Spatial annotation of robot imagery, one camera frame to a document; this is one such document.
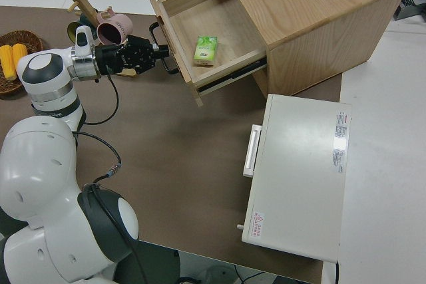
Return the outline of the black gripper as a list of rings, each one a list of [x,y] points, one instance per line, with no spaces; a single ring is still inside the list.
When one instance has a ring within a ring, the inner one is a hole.
[[[118,74],[125,69],[134,69],[136,74],[141,74],[154,68],[156,60],[168,57],[168,45],[152,44],[148,39],[129,35],[116,52],[115,72]]]

